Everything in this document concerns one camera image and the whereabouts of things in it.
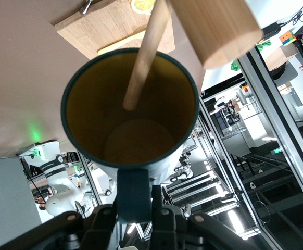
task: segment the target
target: lemon slice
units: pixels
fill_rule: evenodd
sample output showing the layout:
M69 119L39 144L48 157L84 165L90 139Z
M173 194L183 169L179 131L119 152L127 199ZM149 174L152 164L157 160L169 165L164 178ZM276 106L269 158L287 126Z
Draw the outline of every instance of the lemon slice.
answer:
M132 10L139 14L150 15L154 4L155 0L131 0Z

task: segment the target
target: wooden stick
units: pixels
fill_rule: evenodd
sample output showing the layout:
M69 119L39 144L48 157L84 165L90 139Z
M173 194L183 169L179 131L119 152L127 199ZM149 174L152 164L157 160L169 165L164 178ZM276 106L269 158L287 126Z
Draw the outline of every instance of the wooden stick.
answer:
M171 12L172 7L168 0L156 0L123 102L124 109L128 111L136 108Z
M117 41L115 43L110 44L109 46L101 48L99 51L97 51L97 53L100 56L100 55L105 54L107 52L114 51L115 49L118 49L122 45L124 45L124 44L126 44L126 43L128 43L132 40L135 40L135 39L140 39L141 40L145 36L145 33L146 33L146 30L141 31L141 32L139 32L137 34L134 34L134 35L130 35L130 36L124 38L123 40Z

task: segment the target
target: wooden dowel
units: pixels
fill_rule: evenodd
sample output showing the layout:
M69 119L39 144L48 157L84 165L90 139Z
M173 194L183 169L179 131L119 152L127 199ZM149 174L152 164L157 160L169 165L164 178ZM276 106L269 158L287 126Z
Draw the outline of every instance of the wooden dowel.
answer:
M156 0L123 102L124 109L128 111L136 108L171 12L172 7L168 0Z

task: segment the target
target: cup rim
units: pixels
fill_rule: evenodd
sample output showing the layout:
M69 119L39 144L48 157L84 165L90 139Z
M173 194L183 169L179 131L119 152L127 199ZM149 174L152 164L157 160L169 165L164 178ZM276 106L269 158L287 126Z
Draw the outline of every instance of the cup rim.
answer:
M117 163L112 163L112 162L108 162L102 159L99 159L95 156L93 156L92 154L90 154L89 152L87 152L82 146L80 146L80 144L75 140L74 136L71 134L70 129L68 128L68 123L67 123L67 116L66 116L66 108L67 108L67 100L68 100L68 96L70 94L71 89L73 88L76 80L86 71L88 70L88 68L90 68L91 66L93 66L95 63L106 59L108 57L114 56L114 55L118 55L118 54L125 54L125 53L137 53L139 50L139 48L122 48L122 49L116 49L114 51L111 52L107 52L105 54L102 54L100 56L95 57L94 59L90 60L89 62L87 62L85 65L83 65L74 75L73 77L70 79L70 81L68 82L65 91L62 95L62 99L61 99L61 107L60 107L60 115L61 115L61 123L62 126L64 128L64 131L69 139L69 141L73 144L73 146L80 151L84 156L88 157L90 160L94 161L95 163L99 163L103 166L107 166L107 167L112 167L112 168L118 168L120 167L121 169L134 169L134 168L143 168L146 167L148 165L154 164L156 162L159 162L165 158L167 158L168 156L170 156L171 154L173 154L182 144L184 144L184 142L187 140L188 136L191 134L194 125L195 125L195 121L197 119L197 116L199 114L199 95L198 95L198 90L197 87L195 85L195 82L191 76L191 74L188 72L188 70L176 59L168 56L167 54L164 54L162 52L157 52L156 56L159 56L169 62L171 62L172 64L176 65L187 77L188 81L190 82L190 85L193 89L193 93L194 93L194 97L195 97L195 105L196 105L196 110L194 113L194 117L193 117L193 121L191 126L189 127L187 133L183 136L183 138L169 151L167 151L165 154L161 155L160 157L150 160L150 161L146 161L140 164L117 164Z

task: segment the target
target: wooden mallet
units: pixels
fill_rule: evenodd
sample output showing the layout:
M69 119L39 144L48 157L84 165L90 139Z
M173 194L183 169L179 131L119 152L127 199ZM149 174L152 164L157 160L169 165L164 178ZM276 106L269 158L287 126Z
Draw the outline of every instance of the wooden mallet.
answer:
M126 110L137 106L172 9L205 69L239 58L262 36L244 0L156 0L123 102Z

